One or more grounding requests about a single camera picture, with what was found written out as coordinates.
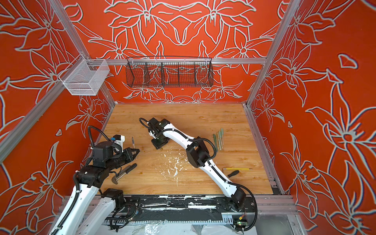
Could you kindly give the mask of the dark green pen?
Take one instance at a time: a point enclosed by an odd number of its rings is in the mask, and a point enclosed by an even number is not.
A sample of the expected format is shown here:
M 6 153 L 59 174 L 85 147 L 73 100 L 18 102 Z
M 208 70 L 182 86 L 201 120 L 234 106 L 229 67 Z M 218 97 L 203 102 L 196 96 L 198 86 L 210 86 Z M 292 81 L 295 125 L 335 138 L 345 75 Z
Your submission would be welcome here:
M 213 136 L 213 142 L 214 142 L 215 149 L 216 149 L 216 151 L 218 151 L 218 143 L 217 143 L 216 134 L 213 134 L 212 136 Z

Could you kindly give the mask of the beige fountain pen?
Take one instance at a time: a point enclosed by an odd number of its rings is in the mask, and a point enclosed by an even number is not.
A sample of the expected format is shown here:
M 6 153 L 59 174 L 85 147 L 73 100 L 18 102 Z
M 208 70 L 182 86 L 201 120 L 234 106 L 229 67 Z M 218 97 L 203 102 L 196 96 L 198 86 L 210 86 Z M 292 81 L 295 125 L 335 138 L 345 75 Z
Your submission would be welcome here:
M 218 150 L 221 151 L 222 150 L 222 144 L 221 144 L 221 133 L 218 131 L 216 133 L 216 137 L 217 137 L 217 142 L 218 142 Z

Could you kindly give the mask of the light green pen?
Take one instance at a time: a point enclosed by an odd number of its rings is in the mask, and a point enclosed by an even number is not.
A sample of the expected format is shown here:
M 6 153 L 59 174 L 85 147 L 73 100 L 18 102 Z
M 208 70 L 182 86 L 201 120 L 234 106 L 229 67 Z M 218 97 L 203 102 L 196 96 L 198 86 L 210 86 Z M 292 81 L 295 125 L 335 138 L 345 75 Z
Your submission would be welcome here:
M 221 128 L 221 144 L 222 144 L 222 146 L 224 145 L 224 129 L 223 128 Z

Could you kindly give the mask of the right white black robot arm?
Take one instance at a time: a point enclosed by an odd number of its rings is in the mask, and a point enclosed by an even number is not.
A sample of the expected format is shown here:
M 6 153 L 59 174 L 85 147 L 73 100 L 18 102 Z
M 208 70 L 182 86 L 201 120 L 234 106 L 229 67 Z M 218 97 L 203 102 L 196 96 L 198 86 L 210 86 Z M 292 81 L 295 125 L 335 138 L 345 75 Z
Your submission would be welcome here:
M 168 144 L 170 140 L 178 143 L 185 151 L 189 163 L 194 167 L 205 172 L 221 189 L 227 198 L 229 207 L 237 212 L 244 212 L 247 215 L 245 202 L 247 195 L 253 203 L 252 210 L 254 217 L 252 222 L 244 222 L 243 218 L 239 218 L 238 222 L 233 225 L 233 230 L 237 232 L 246 232 L 255 227 L 258 217 L 258 206 L 253 193 L 241 184 L 232 182 L 222 171 L 219 170 L 214 163 L 217 150 L 213 142 L 200 136 L 194 138 L 176 128 L 170 121 L 163 119 L 158 121 L 155 118 L 146 120 L 139 118 L 139 122 L 148 129 L 149 135 L 152 137 L 151 142 L 156 149 L 161 149 Z

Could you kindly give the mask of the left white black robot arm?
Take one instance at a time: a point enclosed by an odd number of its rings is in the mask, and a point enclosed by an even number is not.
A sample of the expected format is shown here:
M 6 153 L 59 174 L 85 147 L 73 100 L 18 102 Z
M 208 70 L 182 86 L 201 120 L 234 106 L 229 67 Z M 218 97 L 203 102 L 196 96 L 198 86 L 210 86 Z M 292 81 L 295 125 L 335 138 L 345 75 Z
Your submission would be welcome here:
M 120 178 L 136 167 L 137 148 L 124 148 L 125 137 L 109 138 L 99 128 L 88 127 L 92 155 L 73 175 L 74 187 L 67 205 L 51 230 L 52 235 L 93 235 L 103 222 L 119 230 L 138 213 L 139 206 L 126 200 L 122 190 L 100 189 L 113 173 Z

